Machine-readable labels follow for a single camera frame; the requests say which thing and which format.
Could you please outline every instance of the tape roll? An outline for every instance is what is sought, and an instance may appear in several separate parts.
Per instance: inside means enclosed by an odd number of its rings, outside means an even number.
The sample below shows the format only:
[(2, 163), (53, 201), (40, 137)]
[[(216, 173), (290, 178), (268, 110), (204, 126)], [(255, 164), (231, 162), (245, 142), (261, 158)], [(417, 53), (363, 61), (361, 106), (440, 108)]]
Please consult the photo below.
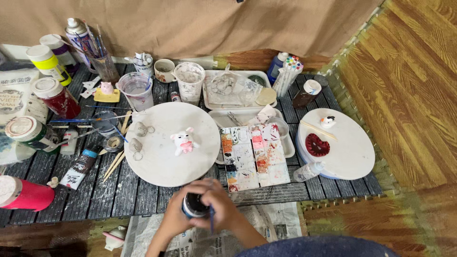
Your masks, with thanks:
[(124, 139), (118, 134), (111, 134), (103, 140), (103, 148), (108, 153), (118, 153), (124, 148)]

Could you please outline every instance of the yellow paint bottle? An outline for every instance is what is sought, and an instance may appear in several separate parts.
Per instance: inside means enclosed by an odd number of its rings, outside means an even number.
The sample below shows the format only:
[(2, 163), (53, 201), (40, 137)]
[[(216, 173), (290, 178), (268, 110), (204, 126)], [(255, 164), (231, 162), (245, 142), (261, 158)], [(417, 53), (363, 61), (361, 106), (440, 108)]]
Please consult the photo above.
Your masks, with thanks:
[(46, 77), (57, 79), (63, 86), (70, 84), (71, 77), (65, 68), (58, 63), (51, 48), (45, 45), (32, 46), (26, 51), (29, 59)]

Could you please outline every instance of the brown fabric backdrop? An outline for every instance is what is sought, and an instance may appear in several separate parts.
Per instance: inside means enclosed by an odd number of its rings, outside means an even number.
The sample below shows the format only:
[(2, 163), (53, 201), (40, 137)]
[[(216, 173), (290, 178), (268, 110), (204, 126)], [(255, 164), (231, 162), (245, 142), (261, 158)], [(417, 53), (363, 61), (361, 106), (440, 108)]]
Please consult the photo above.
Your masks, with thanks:
[(39, 44), (43, 35), (64, 35), (66, 19), (75, 17), (99, 24), (114, 56), (137, 51), (176, 59), (264, 48), (331, 56), (380, 2), (0, 0), (0, 43)]

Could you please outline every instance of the paint palette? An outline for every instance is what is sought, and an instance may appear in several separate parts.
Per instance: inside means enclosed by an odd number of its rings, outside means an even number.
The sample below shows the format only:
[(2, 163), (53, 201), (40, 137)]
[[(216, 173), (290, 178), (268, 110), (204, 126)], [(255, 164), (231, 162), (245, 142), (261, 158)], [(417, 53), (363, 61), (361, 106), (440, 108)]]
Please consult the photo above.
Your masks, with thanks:
[(260, 186), (290, 183), (286, 158), (276, 123), (251, 126), (250, 135)]
[(276, 123), (220, 131), (229, 192), (290, 182)]
[(221, 128), (228, 191), (259, 187), (248, 127)]

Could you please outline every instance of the human hand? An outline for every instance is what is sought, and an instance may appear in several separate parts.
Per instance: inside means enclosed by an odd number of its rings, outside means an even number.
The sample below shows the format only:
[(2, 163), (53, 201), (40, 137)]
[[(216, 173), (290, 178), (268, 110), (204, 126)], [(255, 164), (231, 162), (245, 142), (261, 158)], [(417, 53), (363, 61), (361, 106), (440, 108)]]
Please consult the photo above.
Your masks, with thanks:
[(211, 189), (211, 184), (208, 180), (194, 181), (191, 184), (183, 187), (180, 191), (173, 194), (168, 202), (167, 209), (156, 232), (157, 236), (163, 236), (171, 240), (174, 236), (193, 227), (188, 217), (182, 211), (182, 201), (187, 193), (204, 194)]
[[(219, 180), (203, 180), (203, 182), (209, 182), (212, 187), (212, 190), (208, 190), (203, 194), (201, 201), (206, 206), (213, 206), (215, 211), (214, 228), (216, 230), (232, 230), (241, 221), (245, 220), (244, 216), (236, 209), (236, 206), (225, 192)], [(210, 229), (211, 227), (211, 221), (208, 218), (192, 218), (190, 223), (196, 227), (205, 229)]]

